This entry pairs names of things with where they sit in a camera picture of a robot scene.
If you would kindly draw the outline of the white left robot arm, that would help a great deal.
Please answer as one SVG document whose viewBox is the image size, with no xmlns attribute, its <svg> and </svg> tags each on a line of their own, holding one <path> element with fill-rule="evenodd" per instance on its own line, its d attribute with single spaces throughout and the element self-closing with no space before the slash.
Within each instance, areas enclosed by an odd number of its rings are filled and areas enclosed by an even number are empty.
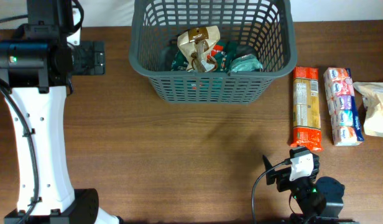
<svg viewBox="0 0 383 224">
<path fill-rule="evenodd" d="M 104 44 L 81 41 L 77 0 L 28 1 L 27 22 L 0 41 L 0 92 L 14 126 L 19 198 L 5 223 L 113 223 L 95 189 L 73 188 L 65 154 L 65 101 L 74 75 L 105 73 Z"/>
</svg>

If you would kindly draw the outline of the orange spaghetti packet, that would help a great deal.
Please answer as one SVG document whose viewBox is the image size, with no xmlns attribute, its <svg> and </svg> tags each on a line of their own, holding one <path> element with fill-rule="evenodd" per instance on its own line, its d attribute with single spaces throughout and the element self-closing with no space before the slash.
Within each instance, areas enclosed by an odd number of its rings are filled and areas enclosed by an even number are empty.
<svg viewBox="0 0 383 224">
<path fill-rule="evenodd" d="M 292 147 L 305 146 L 322 151 L 318 69 L 295 67 L 293 70 Z"/>
</svg>

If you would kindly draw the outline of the light teal small packet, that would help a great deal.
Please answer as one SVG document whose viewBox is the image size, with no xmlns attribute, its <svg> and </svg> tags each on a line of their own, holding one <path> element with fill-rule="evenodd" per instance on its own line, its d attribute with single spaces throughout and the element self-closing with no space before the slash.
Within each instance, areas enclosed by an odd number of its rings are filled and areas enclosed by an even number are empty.
<svg viewBox="0 0 383 224">
<path fill-rule="evenodd" d="M 263 66 L 253 54 L 243 55 L 234 59 L 230 66 L 230 72 L 253 72 L 262 69 Z"/>
</svg>

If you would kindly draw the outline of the green Nescafe coffee bag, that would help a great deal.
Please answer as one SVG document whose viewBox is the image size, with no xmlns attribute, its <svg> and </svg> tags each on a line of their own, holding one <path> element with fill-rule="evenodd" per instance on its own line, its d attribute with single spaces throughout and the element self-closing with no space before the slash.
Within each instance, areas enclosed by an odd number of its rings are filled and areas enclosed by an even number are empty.
<svg viewBox="0 0 383 224">
<path fill-rule="evenodd" d="M 185 72 L 188 75 L 196 75 L 197 78 L 218 78 L 220 73 L 229 72 L 229 66 L 236 56 L 237 44 L 232 41 L 219 40 L 211 51 L 211 56 L 216 59 L 218 68 L 213 72 L 187 72 L 186 68 L 188 62 L 186 57 L 178 49 L 172 60 L 170 71 L 171 72 Z"/>
</svg>

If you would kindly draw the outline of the beige paper pouch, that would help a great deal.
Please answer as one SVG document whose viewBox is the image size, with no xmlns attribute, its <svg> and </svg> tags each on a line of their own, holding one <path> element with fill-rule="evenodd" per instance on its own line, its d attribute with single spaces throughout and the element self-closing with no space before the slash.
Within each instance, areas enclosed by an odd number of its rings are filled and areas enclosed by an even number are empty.
<svg viewBox="0 0 383 224">
<path fill-rule="evenodd" d="M 383 82 L 354 82 L 353 87 L 362 94 L 366 109 L 365 134 L 383 138 Z"/>
</svg>

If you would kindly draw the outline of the beige Pantree snack bag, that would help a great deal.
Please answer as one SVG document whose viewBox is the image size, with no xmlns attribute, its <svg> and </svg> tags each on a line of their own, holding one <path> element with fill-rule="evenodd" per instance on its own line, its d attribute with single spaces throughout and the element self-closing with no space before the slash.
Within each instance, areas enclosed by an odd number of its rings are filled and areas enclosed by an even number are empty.
<svg viewBox="0 0 383 224">
<path fill-rule="evenodd" d="M 218 68 L 211 51 L 220 40 L 218 26 L 190 29 L 177 38 L 177 46 L 186 57 L 187 72 L 213 72 Z"/>
</svg>

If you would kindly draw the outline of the Kleenex tissue multipack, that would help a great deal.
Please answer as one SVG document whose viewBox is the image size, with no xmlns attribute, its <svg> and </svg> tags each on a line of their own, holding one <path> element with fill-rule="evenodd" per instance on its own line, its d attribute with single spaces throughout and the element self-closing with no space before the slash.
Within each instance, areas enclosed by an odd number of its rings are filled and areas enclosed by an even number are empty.
<svg viewBox="0 0 383 224">
<path fill-rule="evenodd" d="M 334 145 L 357 146 L 363 143 L 350 69 L 329 67 L 323 79 Z"/>
</svg>

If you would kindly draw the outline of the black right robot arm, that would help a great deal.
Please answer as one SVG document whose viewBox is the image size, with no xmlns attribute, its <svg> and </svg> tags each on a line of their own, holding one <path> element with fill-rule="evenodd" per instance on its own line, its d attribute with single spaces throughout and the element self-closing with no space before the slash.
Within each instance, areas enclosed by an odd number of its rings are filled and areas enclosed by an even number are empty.
<svg viewBox="0 0 383 224">
<path fill-rule="evenodd" d="M 317 175 L 320 158 L 307 147 L 299 146 L 289 151 L 289 157 L 273 166 L 266 156 L 264 175 L 267 185 L 275 184 L 279 192 L 289 191 L 301 212 L 282 220 L 271 220 L 280 224 L 356 224 L 351 219 L 341 219 L 345 186 L 332 177 Z"/>
</svg>

